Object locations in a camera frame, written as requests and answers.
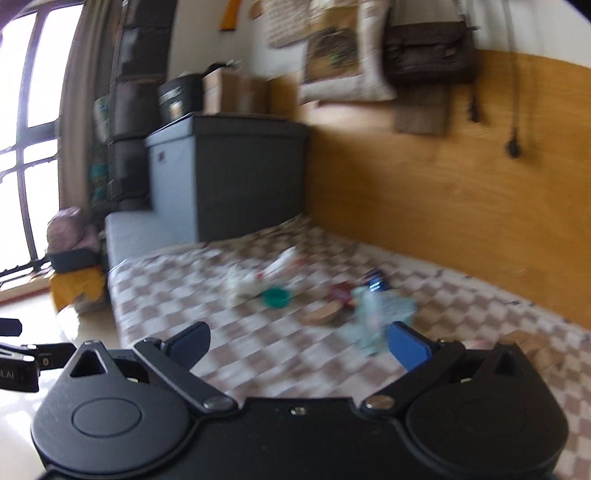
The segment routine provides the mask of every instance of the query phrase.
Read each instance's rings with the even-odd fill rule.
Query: mattress
[[[296,246],[307,260],[293,278],[284,309],[259,299],[230,307],[220,285],[229,267],[263,268]],[[239,401],[252,396],[351,396],[359,402],[404,374],[388,352],[367,357],[346,316],[327,326],[300,319],[323,304],[332,283],[379,267],[419,306],[414,327],[429,338],[479,339],[491,345],[515,329],[543,332],[566,354],[544,375],[570,425],[557,472],[587,480],[591,455],[589,332],[530,301],[459,272],[331,235],[307,219],[230,241],[181,245],[128,259],[109,276],[122,344],[162,339],[202,320],[212,329],[209,353],[192,369]]]

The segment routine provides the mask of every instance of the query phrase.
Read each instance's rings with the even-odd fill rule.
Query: yellow cloth
[[[105,290],[105,274],[98,266],[69,273],[54,273],[49,279],[49,289],[56,310],[60,312],[82,294],[97,301]]]

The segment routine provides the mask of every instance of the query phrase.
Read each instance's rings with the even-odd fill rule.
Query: curtain
[[[111,3],[112,0],[85,1],[70,50],[57,126],[61,209],[78,206],[89,212],[95,79],[103,34],[112,25]]]

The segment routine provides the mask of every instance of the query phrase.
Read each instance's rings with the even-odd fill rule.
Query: bag
[[[361,73],[357,38],[358,3],[339,1],[326,4],[310,10],[304,83]]]
[[[396,97],[382,76],[382,36],[389,0],[358,3],[357,34],[360,73],[355,76],[318,80],[300,85],[300,103],[383,102]]]
[[[265,40],[282,48],[307,36],[310,0],[262,0]]]
[[[478,66],[473,28],[459,22],[390,25],[382,46],[384,77],[393,86],[417,83],[472,83]]]

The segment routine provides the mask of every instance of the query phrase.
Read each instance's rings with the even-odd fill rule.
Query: tiled floor
[[[109,309],[78,316],[68,308],[55,313],[49,294],[0,306],[0,317],[18,318],[23,325],[19,338],[2,338],[0,342],[52,343],[71,341],[80,345],[85,340],[102,340],[107,348],[119,348],[112,312]],[[0,480],[34,480],[44,471],[37,456],[29,428],[31,417],[60,371],[41,374],[40,391],[22,394],[0,390]]]

